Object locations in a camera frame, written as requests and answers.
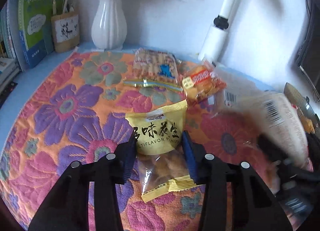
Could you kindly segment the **beige paper snack bag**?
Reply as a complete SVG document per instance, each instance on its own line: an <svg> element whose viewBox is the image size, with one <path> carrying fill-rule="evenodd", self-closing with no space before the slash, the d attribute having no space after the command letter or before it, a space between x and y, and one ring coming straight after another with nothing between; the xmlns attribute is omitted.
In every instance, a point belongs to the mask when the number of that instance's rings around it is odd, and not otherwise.
<svg viewBox="0 0 320 231"><path fill-rule="evenodd" d="M239 113L285 152L296 166L309 160L308 141L296 110L282 93L266 91L241 96L223 90L214 97L216 113Z"/></svg>

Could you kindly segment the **yellow peanut snack bag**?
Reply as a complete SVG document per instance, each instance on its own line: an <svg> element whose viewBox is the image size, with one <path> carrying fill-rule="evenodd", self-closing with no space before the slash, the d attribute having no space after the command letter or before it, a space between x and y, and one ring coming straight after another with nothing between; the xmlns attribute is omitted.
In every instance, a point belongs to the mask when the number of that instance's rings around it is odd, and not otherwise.
<svg viewBox="0 0 320 231"><path fill-rule="evenodd" d="M186 100L148 113L127 113L136 139L142 200L196 187L181 151Z"/></svg>

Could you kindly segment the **ribbed glass bowl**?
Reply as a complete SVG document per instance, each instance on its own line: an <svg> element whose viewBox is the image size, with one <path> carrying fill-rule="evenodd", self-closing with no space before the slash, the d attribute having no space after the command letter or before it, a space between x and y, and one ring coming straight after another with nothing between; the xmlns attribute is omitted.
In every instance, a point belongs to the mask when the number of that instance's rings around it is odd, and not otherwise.
<svg viewBox="0 0 320 231"><path fill-rule="evenodd" d="M307 99L289 82L285 84L284 95L296 109L304 130L309 134L319 135L319 117L313 111Z"/></svg>

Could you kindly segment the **colourful floral table mat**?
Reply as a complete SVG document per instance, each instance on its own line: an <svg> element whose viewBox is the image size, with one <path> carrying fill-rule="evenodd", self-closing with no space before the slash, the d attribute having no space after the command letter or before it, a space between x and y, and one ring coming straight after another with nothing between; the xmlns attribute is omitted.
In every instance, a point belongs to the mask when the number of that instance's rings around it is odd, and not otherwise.
<svg viewBox="0 0 320 231"><path fill-rule="evenodd" d="M165 88L123 84L136 72L133 55L74 51L24 105L1 156L1 198L27 230L58 177L74 160L91 163L126 142L132 127L126 113L146 113L185 99ZM193 141L226 162L249 159L275 187L272 167L255 148L257 132L239 114L213 115L207 100L191 104L186 130ZM130 179L116 185L125 230L196 230L204 186L168 193L144 203L137 162Z"/></svg>

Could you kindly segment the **black television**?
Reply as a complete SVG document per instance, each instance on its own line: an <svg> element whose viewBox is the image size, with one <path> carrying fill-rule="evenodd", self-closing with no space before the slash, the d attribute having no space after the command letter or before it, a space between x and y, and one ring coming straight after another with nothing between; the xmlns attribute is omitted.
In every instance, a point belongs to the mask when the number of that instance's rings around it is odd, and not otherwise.
<svg viewBox="0 0 320 231"><path fill-rule="evenodd" d="M313 0L305 0L309 18L305 40L296 56L296 64L312 87L313 98L319 102L319 7Z"/></svg>

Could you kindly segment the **small orange pork-floss cake pack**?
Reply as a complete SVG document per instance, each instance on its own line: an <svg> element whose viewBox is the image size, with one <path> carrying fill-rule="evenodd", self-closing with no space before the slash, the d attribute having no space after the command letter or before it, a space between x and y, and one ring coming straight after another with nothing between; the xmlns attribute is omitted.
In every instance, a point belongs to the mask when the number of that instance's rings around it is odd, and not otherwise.
<svg viewBox="0 0 320 231"><path fill-rule="evenodd" d="M187 71L181 80L189 104L197 104L227 87L215 72L215 66L205 61Z"/></svg>

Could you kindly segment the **stack of books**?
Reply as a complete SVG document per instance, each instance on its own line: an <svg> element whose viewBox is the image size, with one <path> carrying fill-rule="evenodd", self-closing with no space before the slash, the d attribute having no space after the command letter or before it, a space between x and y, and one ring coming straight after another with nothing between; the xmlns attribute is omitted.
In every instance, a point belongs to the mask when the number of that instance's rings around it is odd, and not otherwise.
<svg viewBox="0 0 320 231"><path fill-rule="evenodd" d="M9 7L10 0L7 0L1 9L1 94L20 72L12 40Z"/></svg>

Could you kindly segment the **white desk lamp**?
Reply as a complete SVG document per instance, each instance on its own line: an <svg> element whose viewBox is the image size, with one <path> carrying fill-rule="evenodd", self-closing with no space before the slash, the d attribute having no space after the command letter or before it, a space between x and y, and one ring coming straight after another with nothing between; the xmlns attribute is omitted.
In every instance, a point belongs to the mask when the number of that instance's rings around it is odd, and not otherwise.
<svg viewBox="0 0 320 231"><path fill-rule="evenodd" d="M219 14L213 19L197 59L216 63L227 39L229 17L236 0L223 0Z"/></svg>

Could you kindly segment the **cartoon biscuit stick pack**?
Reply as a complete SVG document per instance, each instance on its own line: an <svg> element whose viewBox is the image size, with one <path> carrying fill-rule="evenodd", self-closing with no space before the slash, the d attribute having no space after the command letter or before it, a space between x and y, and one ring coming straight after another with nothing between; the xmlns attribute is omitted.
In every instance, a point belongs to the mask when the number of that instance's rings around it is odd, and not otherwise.
<svg viewBox="0 0 320 231"><path fill-rule="evenodd" d="M179 76L174 55L140 48L132 67L134 80L164 83L179 87Z"/></svg>

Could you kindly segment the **brown pen holder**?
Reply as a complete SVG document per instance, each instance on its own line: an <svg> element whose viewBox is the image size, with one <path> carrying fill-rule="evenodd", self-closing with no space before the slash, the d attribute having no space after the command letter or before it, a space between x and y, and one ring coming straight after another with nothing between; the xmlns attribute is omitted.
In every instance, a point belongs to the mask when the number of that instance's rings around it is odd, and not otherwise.
<svg viewBox="0 0 320 231"><path fill-rule="evenodd" d="M54 1L51 24L54 50L57 53L67 52L80 43L79 14L73 6L68 6L68 0L63 1L61 14L57 13Z"/></svg>

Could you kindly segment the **white ribbed vase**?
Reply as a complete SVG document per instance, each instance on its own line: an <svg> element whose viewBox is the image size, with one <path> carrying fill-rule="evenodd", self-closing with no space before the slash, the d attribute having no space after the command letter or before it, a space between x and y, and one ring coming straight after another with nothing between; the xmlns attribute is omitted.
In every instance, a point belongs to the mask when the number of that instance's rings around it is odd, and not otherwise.
<svg viewBox="0 0 320 231"><path fill-rule="evenodd" d="M103 50L120 50L127 36L122 0L99 0L91 27L94 45Z"/></svg>

